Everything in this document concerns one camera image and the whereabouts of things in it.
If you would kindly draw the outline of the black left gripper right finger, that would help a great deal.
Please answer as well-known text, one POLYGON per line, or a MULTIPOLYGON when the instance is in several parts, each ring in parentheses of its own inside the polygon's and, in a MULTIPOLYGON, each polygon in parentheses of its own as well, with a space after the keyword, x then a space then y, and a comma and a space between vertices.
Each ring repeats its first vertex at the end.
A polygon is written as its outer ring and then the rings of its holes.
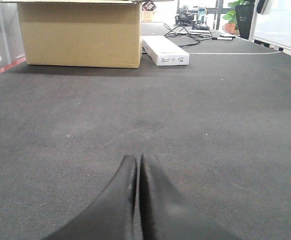
POLYGON ((139 211, 145 240, 238 240, 191 204, 154 155, 140 159, 139 211))

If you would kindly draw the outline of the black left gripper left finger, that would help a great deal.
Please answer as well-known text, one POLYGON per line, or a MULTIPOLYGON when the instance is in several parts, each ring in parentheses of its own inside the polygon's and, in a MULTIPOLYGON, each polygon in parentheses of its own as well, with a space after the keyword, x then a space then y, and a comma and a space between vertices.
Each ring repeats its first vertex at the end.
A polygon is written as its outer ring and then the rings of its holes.
POLYGON ((132 240, 138 166, 125 155, 110 183, 80 214, 46 240, 132 240))

